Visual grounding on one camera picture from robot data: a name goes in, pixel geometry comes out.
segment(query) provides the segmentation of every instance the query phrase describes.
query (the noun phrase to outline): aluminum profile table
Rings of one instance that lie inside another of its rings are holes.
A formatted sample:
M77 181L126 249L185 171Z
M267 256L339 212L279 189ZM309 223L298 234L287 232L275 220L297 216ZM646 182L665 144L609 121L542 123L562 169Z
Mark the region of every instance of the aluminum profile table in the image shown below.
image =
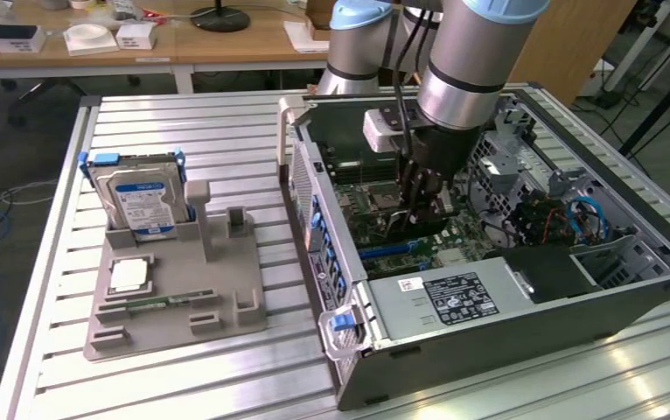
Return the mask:
M528 91L670 220L665 193L553 96ZM2 381L0 418L670 417L670 302L606 340L366 409L335 409L275 176L277 101L301 93L85 101ZM577 165L561 146L546 149L545 135L538 142L561 167ZM270 328L91 363L82 347L107 218L77 156L82 150L151 153L175 146L189 155L189 178L210 182L210 213L243 205L255 216Z

